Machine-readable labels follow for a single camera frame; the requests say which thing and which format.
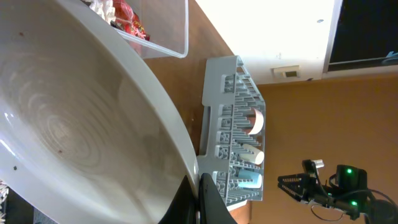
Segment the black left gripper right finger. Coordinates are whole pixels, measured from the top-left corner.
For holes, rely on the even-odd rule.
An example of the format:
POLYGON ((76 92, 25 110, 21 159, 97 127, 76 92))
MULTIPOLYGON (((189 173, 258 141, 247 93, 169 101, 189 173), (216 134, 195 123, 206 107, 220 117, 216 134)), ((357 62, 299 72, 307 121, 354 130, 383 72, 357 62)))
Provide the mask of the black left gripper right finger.
POLYGON ((208 173, 200 177, 199 186, 200 224, 236 224, 208 173))

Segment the dark window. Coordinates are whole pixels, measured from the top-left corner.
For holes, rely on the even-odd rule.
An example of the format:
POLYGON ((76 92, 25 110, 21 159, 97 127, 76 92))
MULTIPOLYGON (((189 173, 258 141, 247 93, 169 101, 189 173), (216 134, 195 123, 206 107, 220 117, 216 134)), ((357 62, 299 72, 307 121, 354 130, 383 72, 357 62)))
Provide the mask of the dark window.
POLYGON ((397 0, 344 0, 331 63, 397 53, 397 0))

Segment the light blue cup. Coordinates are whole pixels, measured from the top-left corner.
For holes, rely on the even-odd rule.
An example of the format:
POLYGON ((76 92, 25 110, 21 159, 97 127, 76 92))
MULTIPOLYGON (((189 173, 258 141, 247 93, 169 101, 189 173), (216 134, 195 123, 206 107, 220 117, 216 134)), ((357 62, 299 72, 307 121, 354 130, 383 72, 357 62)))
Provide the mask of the light blue cup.
POLYGON ((262 186, 263 177, 258 172, 241 169, 238 173, 238 177, 243 180, 238 184, 241 188, 260 189, 262 186))

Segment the clear plastic bin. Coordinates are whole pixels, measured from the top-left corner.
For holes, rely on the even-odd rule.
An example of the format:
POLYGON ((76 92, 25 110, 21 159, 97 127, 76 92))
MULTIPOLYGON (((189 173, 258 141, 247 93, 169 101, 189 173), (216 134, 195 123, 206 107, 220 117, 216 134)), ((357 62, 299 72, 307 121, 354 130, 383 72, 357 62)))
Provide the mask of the clear plastic bin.
POLYGON ((177 57, 188 54, 187 0, 125 0, 139 16, 150 40, 140 39, 112 26, 141 58, 177 57))

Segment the grey dishwasher rack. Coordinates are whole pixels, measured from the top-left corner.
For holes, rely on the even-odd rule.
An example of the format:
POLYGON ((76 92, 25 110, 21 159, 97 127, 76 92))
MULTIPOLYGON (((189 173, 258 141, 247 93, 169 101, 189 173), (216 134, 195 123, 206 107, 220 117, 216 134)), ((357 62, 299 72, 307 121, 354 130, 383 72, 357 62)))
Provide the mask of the grey dishwasher rack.
POLYGON ((264 178, 265 159, 260 165, 244 161, 243 144, 265 154, 266 104, 243 61, 238 56, 210 58, 206 62, 202 104, 204 106, 199 156, 200 173, 212 176, 228 210, 244 206, 250 200, 261 201, 260 189, 239 187, 241 169, 258 172, 264 178), (249 135, 247 116, 255 108, 264 115, 258 134, 249 135))

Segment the pink bowl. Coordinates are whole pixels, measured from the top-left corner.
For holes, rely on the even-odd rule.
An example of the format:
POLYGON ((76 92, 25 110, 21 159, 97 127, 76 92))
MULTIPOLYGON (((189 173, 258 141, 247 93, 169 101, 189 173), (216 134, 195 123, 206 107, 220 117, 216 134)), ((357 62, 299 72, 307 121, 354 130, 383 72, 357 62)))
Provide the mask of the pink bowl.
POLYGON ((252 108, 251 112, 252 114, 247 116, 250 125, 246 129, 246 132, 249 135, 258 134, 262 130, 264 125, 264 115, 255 108, 252 108))

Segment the red white wrapper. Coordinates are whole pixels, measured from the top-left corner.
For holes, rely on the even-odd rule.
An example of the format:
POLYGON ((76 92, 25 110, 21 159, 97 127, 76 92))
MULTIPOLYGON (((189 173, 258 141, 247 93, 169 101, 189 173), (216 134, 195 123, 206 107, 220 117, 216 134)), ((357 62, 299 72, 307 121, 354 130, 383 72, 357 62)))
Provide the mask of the red white wrapper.
POLYGON ((83 0, 83 2, 109 25, 140 39, 150 40, 139 16, 125 0, 83 0))

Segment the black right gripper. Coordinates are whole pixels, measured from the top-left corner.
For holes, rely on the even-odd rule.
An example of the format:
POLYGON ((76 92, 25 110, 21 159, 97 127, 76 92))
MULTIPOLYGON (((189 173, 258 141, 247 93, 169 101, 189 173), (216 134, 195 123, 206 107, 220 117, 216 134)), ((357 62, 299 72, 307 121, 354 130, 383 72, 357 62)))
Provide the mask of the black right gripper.
POLYGON ((287 193, 298 202, 311 203, 323 208, 333 208, 348 215, 350 219, 356 220, 360 216, 359 203, 343 198, 348 191, 329 182, 322 184, 319 169, 316 169, 312 160, 302 161, 304 174, 283 175, 277 178, 278 188, 287 193))

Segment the cream white cup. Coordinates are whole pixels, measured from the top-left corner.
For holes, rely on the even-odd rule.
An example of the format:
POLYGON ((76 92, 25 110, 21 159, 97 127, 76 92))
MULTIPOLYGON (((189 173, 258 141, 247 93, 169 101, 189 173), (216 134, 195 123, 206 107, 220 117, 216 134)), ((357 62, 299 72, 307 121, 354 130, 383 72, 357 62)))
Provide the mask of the cream white cup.
POLYGON ((251 162, 255 165, 262 164, 265 157, 265 154, 262 150, 249 144, 243 144, 243 148, 248 150, 248 153, 247 154, 240 153, 240 158, 242 160, 251 162))

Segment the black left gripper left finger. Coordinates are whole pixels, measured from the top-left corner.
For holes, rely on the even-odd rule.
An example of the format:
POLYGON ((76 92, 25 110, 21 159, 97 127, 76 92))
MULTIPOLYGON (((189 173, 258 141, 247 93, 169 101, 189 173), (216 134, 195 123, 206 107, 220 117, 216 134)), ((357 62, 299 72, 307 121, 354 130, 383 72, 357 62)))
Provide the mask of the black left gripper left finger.
POLYGON ((196 224, 196 199, 187 176, 159 224, 196 224))

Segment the grey plate with food scraps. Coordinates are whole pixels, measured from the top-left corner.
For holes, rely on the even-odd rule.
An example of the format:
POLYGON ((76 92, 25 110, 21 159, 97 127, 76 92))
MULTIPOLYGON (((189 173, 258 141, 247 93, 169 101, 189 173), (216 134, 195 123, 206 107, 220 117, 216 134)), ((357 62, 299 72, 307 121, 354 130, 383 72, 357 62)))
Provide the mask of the grey plate with food scraps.
POLYGON ((1 2, 1 178, 57 223, 159 223, 198 165, 145 61, 81 1, 1 2))

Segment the wall thermostat panel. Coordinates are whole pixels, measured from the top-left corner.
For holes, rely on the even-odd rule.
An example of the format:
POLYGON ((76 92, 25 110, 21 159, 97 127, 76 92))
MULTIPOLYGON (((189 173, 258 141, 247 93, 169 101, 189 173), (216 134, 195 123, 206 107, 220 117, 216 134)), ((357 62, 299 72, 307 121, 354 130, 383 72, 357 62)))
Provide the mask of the wall thermostat panel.
POLYGON ((298 78, 300 76, 300 67, 295 65, 273 68, 272 73, 275 78, 298 78))

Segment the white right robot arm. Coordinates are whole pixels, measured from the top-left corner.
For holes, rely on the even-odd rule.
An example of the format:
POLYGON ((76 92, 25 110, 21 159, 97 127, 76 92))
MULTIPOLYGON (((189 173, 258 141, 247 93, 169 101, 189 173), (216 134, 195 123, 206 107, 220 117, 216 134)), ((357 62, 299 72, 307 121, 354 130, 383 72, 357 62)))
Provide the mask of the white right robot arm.
POLYGON ((368 188, 368 173, 364 169, 339 164, 335 174, 324 184, 318 169, 322 160, 303 160, 303 172, 278 177, 278 188, 294 200, 335 209, 342 216, 357 220, 364 216, 365 223, 397 223, 397 204, 386 194, 368 188))

